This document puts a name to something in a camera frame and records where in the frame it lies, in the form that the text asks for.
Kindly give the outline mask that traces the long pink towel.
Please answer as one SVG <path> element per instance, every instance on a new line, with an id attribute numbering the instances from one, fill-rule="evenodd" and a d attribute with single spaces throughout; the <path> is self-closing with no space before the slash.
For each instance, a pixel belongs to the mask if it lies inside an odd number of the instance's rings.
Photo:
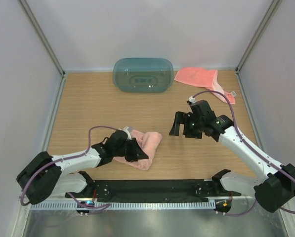
<path id="1" fill-rule="evenodd" d="M 133 130 L 130 134 L 137 140 L 140 148 L 148 156 L 148 159 L 140 159 L 138 161 L 128 162 L 124 157 L 115 157 L 114 160 L 130 165 L 139 170 L 146 171 L 152 165 L 155 153 L 163 137 L 158 132 L 143 133 L 137 130 Z"/>

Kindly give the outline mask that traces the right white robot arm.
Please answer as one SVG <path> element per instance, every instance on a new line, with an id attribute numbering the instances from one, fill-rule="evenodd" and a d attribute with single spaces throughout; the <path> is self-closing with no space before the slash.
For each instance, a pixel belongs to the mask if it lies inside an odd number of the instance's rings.
<path id="1" fill-rule="evenodd" d="M 212 177 L 212 191 L 219 196 L 228 191 L 253 197 L 268 212 L 275 212 L 295 197 L 295 167 L 282 165 L 251 142 L 237 127 L 235 119 L 216 116 L 206 100 L 188 101 L 191 111 L 176 112 L 170 136 L 179 135 L 183 125 L 186 138 L 211 137 L 230 149 L 256 175 L 243 176 L 224 169 Z"/>

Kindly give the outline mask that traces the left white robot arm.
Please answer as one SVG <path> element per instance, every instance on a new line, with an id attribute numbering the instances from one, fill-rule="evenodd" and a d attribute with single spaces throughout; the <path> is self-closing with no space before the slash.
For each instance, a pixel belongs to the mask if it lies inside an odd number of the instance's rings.
<path id="1" fill-rule="evenodd" d="M 81 152 L 61 156 L 40 152 L 16 178 L 22 189 L 20 202 L 26 206 L 27 198 L 34 205 L 61 194 L 87 198 L 93 194 L 95 183 L 85 170 L 106 165 L 115 157 L 128 162 L 149 158 L 127 128 L 116 130 L 100 143 L 89 144 Z"/>

